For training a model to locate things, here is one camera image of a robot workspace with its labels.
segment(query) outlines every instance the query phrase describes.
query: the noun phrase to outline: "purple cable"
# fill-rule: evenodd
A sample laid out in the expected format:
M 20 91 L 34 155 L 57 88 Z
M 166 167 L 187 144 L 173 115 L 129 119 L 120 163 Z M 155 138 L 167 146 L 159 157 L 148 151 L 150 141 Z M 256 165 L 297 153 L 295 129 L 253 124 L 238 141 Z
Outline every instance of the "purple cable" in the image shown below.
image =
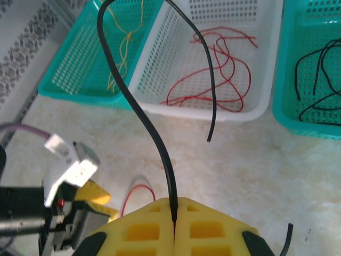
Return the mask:
M 3 131 L 16 131 L 16 130 L 23 130 L 30 133 L 33 133 L 39 137 L 44 138 L 45 140 L 48 140 L 51 137 L 51 134 L 48 132 L 42 131 L 38 128 L 26 125 L 26 124 L 18 124 L 18 123 L 6 123 L 0 125 L 0 132 Z

